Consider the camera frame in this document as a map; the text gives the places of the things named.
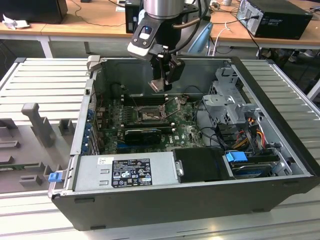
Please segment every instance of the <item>wooden desk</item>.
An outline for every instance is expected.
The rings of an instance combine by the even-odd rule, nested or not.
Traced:
[[[316,6],[315,2],[302,0],[289,0],[302,9],[309,9]],[[235,6],[239,6],[239,2],[233,0],[232,6],[222,6],[226,11],[231,11]],[[211,15],[211,22],[224,23],[226,21],[234,21],[236,18],[228,12],[214,12]],[[218,39],[220,45],[223,46],[239,46],[239,47],[255,47],[247,30],[240,22],[234,22],[227,25],[231,31],[223,31]],[[211,32],[211,37],[215,40],[219,32],[225,28],[224,24],[215,24]],[[320,20],[311,20],[299,40],[275,39],[275,38],[254,38],[260,47],[265,48],[288,48],[288,49],[320,49]]]
[[[110,25],[98,26],[88,24],[77,17],[77,12],[89,23]],[[93,0],[90,3],[82,3],[80,0],[66,0],[68,12],[62,24],[47,24],[41,31],[47,36],[81,36],[81,37],[126,37],[132,34],[126,33],[126,19],[124,12],[116,12],[116,5],[107,0]]]
[[[81,3],[73,0],[81,10],[78,16],[87,22],[100,25],[88,24],[76,16],[79,7],[66,0],[68,13],[62,24],[32,23],[30,28],[11,30],[0,24],[0,39],[34,40],[39,41],[47,58],[52,58],[50,48],[51,41],[73,41],[84,42],[86,52],[90,52],[88,42],[118,42],[129,41],[131,34],[126,33],[125,13],[116,12],[116,6],[108,0],[93,0],[90,3]],[[290,0],[303,9],[308,9],[317,4],[309,1]],[[232,10],[239,5],[233,0],[232,6],[222,6],[224,10]],[[224,23],[234,21],[236,18],[228,12],[214,12],[211,21],[213,23]],[[218,44],[221,46],[256,47],[248,32],[241,23],[230,23],[231,31],[225,30],[219,37]],[[215,40],[223,24],[213,26],[211,36]],[[260,47],[263,48],[287,48],[287,49],[320,49],[320,20],[312,20],[304,31],[300,40],[255,38]]]

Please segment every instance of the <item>motherboard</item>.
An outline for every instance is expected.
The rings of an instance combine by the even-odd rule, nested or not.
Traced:
[[[169,152],[204,147],[195,102],[180,96],[112,99],[103,109],[102,154]]]

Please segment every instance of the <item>warning label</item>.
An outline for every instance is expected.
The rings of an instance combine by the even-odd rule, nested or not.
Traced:
[[[152,185],[150,159],[114,160],[111,185],[114,188]]]

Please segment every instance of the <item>computer case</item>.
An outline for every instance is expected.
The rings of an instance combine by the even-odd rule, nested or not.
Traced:
[[[4,0],[0,1],[0,16],[46,24],[60,24],[67,14],[66,0]]]
[[[242,0],[236,14],[239,20],[251,18],[240,22],[256,38],[292,40],[300,39],[312,17],[286,0]]]
[[[127,34],[133,34],[138,26],[140,4],[141,0],[125,1],[125,32]]]

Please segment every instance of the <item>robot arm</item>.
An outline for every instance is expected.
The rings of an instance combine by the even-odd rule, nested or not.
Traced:
[[[201,0],[197,0],[197,5],[186,4],[185,0],[143,0],[146,13],[127,49],[132,56],[150,61],[153,79],[149,85],[155,92],[169,91],[181,77],[185,63],[176,54],[192,40],[209,8],[207,0],[203,13]],[[195,12],[198,12],[196,19],[183,23],[188,14]],[[177,46],[182,29],[192,25],[195,25],[193,32]]]

